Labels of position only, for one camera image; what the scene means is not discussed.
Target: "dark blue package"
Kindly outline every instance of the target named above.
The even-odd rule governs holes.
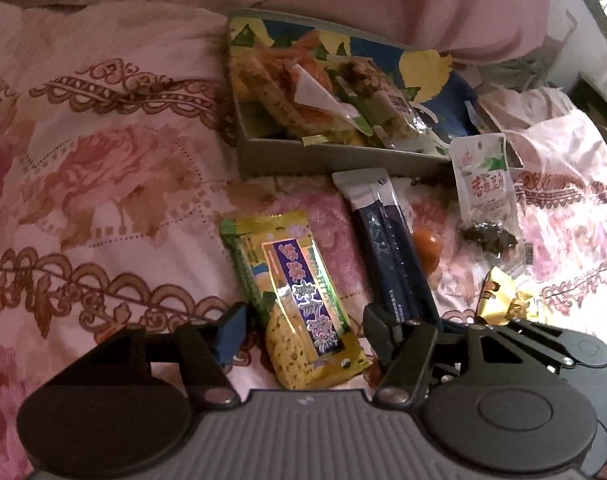
[[[351,203],[376,300],[397,321],[441,320],[386,170],[342,171],[332,179]]]

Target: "floral bedsheet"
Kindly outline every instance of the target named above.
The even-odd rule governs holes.
[[[242,298],[223,218],[304,209],[369,351],[371,294],[331,180],[238,176],[225,24],[169,4],[68,15],[0,4],[0,480],[30,471],[14,421],[40,384],[124,326],[173,330]],[[506,129],[525,161],[514,177],[535,245],[523,278],[555,323],[607,341],[607,148],[583,113],[559,109]],[[488,269],[458,238],[455,190],[394,187],[409,224],[442,237],[430,286],[441,314],[466,322]],[[227,372],[242,396],[277,386],[257,333]],[[374,366],[343,387],[376,381]]]

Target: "snack package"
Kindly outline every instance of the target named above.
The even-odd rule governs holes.
[[[370,366],[304,213],[227,220],[220,231],[266,330],[283,386],[328,388]]]
[[[426,126],[404,94],[375,63],[365,57],[328,56],[342,81],[354,92],[353,104],[388,149],[404,152],[447,152],[448,145]]]
[[[498,267],[490,269],[483,283],[477,317],[492,325],[505,325],[514,317],[544,324],[552,322],[551,311],[541,297],[527,289],[517,289],[514,280]]]
[[[484,134],[456,137],[450,143],[461,235],[477,242],[492,266],[518,276],[525,246],[517,217],[517,193],[506,160],[506,137]]]
[[[364,125],[370,128],[359,111],[333,96],[328,74],[309,53],[318,43],[318,31],[290,48],[256,43],[248,56],[233,59],[231,72],[296,139],[350,144]]]
[[[350,202],[376,299],[397,321],[441,327],[435,300],[386,170],[341,171],[332,179]]]

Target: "small orange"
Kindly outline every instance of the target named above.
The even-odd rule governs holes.
[[[439,267],[443,242],[432,231],[427,229],[416,230],[412,234],[412,239],[415,242],[415,248],[421,260],[421,266],[426,275],[430,276]]]

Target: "silver bolt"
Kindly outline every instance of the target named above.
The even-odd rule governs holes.
[[[210,388],[206,390],[204,399],[210,404],[219,404],[220,406],[228,406],[237,400],[237,393],[230,388]]]
[[[386,388],[382,388],[377,392],[377,399],[386,404],[403,404],[410,399],[410,395],[406,390],[402,390],[401,388],[393,388],[392,386],[388,386]]]

